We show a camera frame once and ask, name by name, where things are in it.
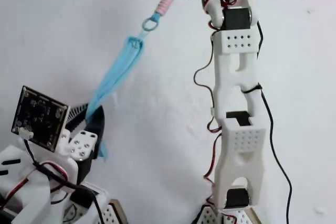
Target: blue strap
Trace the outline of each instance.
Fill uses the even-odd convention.
[[[112,93],[117,86],[128,76],[135,64],[139,61],[144,48],[144,38],[148,32],[155,30],[159,25],[161,14],[154,14],[146,19],[142,24],[142,32],[138,37],[129,37],[123,49],[119,53],[116,61],[100,83],[93,98],[89,102],[86,120],[89,121],[94,111],[102,104],[103,100]],[[102,142],[100,145],[99,156],[107,157],[107,149]]]

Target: metal ring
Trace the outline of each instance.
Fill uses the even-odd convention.
[[[146,26],[147,23],[148,23],[149,21],[155,23],[155,25],[154,25],[153,27],[151,27],[151,28],[148,28],[148,27]],[[159,22],[158,22],[158,21],[153,21],[151,18],[147,18],[147,19],[145,19],[145,21],[142,23],[142,29],[143,29],[144,31],[153,31],[153,30],[155,30],[155,29],[157,28],[158,25],[159,25]]]

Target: circuit board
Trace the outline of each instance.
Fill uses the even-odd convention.
[[[69,106],[26,86],[22,87],[12,132],[33,132],[33,143],[54,152],[69,114]]]

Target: pink string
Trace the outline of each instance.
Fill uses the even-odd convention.
[[[156,12],[164,16],[174,0],[161,0],[157,5]]]

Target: white table surface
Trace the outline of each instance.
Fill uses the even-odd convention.
[[[158,1],[0,0],[0,149],[15,142],[10,129],[23,84],[70,105],[87,102]],[[336,0],[257,4],[265,36],[260,83],[293,184],[291,223],[334,223]],[[104,103],[110,156],[94,163],[88,180],[120,200],[130,223],[190,223],[211,192],[202,179],[215,137],[206,130],[211,101],[192,81],[209,58],[208,20],[200,0],[176,0],[139,65]],[[199,80],[213,85],[213,67]],[[283,224],[288,185],[268,140],[264,161],[256,209],[263,223]]]

